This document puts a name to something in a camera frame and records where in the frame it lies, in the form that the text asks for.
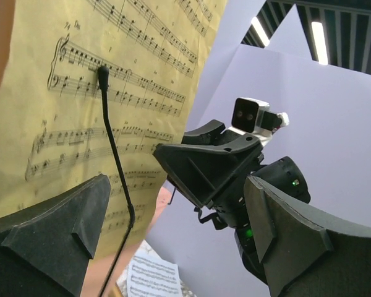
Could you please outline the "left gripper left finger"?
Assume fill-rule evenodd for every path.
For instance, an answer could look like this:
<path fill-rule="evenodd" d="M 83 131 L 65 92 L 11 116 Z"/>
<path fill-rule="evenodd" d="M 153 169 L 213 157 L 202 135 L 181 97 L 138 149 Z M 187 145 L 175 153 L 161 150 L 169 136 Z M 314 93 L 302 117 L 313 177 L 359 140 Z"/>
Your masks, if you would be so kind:
<path fill-rule="evenodd" d="M 111 186 L 99 174 L 0 218 L 0 296 L 80 296 Z"/>

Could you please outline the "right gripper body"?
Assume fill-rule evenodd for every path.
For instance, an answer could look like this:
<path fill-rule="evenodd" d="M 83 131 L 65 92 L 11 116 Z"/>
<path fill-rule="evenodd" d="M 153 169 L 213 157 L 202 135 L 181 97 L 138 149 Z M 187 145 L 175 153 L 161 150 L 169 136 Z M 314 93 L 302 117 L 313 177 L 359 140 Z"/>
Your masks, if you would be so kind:
<path fill-rule="evenodd" d="M 211 145 L 221 145 L 227 142 L 230 142 L 237 138 L 237 136 L 241 136 L 236 134 L 229 129 L 222 132 Z M 263 160 L 263 153 L 259 156 L 260 163 L 258 166 L 253 169 L 252 172 L 258 171 L 262 169 L 264 166 L 261 164 Z M 235 197 L 234 195 L 228 195 L 224 199 L 220 200 L 217 204 L 215 204 L 212 208 L 215 209 L 216 213 L 214 215 L 209 215 L 205 218 L 202 218 L 200 221 L 204 222 L 206 220 L 213 220 L 215 224 L 215 228 L 217 230 L 221 230 L 223 228 L 231 227 L 235 229 L 239 228 L 246 228 L 249 226 L 249 219 L 247 216 L 247 211 L 244 202 L 244 183 L 241 187 L 242 194 L 240 197 Z"/>

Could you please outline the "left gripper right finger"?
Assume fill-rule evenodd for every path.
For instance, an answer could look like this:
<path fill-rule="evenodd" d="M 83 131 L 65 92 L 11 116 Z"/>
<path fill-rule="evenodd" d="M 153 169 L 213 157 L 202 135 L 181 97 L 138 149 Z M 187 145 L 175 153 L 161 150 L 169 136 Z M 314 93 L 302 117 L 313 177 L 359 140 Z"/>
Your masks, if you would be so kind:
<path fill-rule="evenodd" d="M 249 176 L 244 197 L 271 296 L 371 296 L 371 227 Z"/>

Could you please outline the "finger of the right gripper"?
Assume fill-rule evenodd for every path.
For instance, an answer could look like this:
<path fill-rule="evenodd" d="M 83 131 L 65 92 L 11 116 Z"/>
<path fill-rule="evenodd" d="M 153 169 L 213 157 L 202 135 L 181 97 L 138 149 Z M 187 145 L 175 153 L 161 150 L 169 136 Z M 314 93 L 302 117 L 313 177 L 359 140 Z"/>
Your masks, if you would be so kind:
<path fill-rule="evenodd" d="M 258 138 L 237 136 L 221 145 L 159 144 L 153 156 L 191 203 L 212 208 L 228 195 L 241 196 L 262 150 Z"/>
<path fill-rule="evenodd" d="M 181 144 L 210 145 L 224 130 L 224 123 L 213 119 L 199 128 L 185 132 Z"/>

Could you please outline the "white sheet music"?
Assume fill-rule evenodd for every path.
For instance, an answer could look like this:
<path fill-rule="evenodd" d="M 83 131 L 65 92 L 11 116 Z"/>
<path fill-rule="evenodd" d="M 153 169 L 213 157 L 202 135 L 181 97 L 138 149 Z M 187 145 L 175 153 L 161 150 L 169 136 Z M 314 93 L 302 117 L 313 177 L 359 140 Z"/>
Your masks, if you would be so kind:
<path fill-rule="evenodd" d="M 128 296 L 182 296 L 178 266 L 145 252 L 137 252 L 130 261 L 126 285 Z"/>

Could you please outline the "yellow sheet music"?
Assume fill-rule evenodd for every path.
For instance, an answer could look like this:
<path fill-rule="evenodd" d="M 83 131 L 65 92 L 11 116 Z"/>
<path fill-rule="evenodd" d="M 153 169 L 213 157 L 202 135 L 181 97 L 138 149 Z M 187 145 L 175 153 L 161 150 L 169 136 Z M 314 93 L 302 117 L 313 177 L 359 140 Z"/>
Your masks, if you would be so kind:
<path fill-rule="evenodd" d="M 104 127 L 97 70 L 109 70 L 112 133 L 135 205 L 130 243 L 155 212 L 160 143 L 181 141 L 225 1 L 17 1 L 0 86 L 0 217 L 105 174 L 96 258 L 114 253 L 127 207 Z"/>

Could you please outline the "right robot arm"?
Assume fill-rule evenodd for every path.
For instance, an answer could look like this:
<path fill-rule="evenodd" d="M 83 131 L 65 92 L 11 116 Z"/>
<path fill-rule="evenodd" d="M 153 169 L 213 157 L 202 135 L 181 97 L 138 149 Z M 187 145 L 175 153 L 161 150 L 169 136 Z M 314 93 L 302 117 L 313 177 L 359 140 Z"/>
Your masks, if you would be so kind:
<path fill-rule="evenodd" d="M 282 201 L 310 202 L 306 180 L 291 158 L 263 162 L 263 148 L 276 130 L 226 127 L 212 120 L 186 132 L 180 144 L 159 144 L 154 151 L 199 222 L 212 222 L 216 230 L 232 228 L 244 267 L 269 286 L 281 276 L 282 262 L 271 253 Z"/>

